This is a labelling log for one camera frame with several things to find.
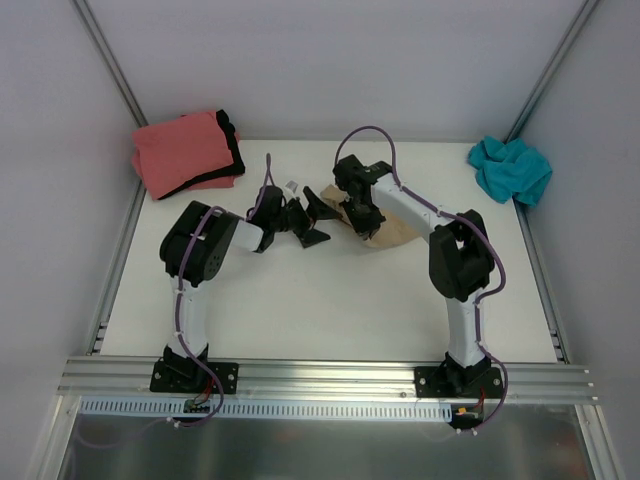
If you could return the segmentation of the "beige t shirt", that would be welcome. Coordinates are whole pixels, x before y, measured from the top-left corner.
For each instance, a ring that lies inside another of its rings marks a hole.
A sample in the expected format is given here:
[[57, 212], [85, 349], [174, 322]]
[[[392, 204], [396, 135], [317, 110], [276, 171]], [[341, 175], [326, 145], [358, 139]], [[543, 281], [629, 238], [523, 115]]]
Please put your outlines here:
[[[327, 186], [321, 192], [321, 199], [341, 215], [343, 223], [354, 230], [355, 227], [342, 206], [342, 202], [346, 197], [347, 193], [334, 185]], [[370, 238], [364, 239], [366, 246], [370, 248], [391, 248], [404, 245], [417, 238], [423, 238], [425, 241], [429, 240], [431, 231], [425, 229], [417, 231], [390, 211], [382, 210], [381, 214], [385, 217], [385, 221]]]

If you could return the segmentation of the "teal t shirt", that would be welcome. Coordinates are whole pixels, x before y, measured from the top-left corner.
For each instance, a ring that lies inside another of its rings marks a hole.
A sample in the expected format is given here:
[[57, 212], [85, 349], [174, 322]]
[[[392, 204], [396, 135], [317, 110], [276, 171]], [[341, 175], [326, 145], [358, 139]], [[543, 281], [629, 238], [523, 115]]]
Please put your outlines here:
[[476, 170], [476, 183], [501, 204], [514, 200], [537, 206], [553, 174], [546, 157], [522, 139], [503, 143], [485, 136], [470, 149], [467, 160]]

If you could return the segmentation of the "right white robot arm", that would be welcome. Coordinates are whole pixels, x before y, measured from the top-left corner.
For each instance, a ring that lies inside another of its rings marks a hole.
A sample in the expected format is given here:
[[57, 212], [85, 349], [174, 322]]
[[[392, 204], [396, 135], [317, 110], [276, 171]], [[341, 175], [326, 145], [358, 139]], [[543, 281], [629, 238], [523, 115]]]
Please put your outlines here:
[[395, 216], [428, 244], [429, 278], [446, 302], [449, 345], [438, 367], [414, 371], [416, 394], [499, 398], [504, 391], [501, 371], [481, 345], [480, 299], [496, 266], [482, 216], [474, 210], [452, 215], [428, 204], [397, 185], [392, 166], [383, 161], [365, 166], [349, 155], [337, 161], [333, 174], [345, 193], [341, 206], [360, 237], [374, 238]]

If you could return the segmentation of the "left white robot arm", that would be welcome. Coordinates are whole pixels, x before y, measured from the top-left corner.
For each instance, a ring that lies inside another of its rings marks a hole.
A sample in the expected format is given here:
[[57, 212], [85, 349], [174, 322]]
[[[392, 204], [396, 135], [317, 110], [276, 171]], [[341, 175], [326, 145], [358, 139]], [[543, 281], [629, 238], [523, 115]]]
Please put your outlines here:
[[213, 368], [207, 364], [208, 285], [230, 247], [262, 253], [281, 232], [293, 233], [304, 248], [330, 239], [316, 223], [339, 219], [340, 213], [310, 188], [303, 194], [306, 204], [267, 185], [245, 217], [198, 201], [186, 207], [159, 252], [173, 291], [173, 333], [154, 365], [151, 391], [199, 393], [213, 384]]

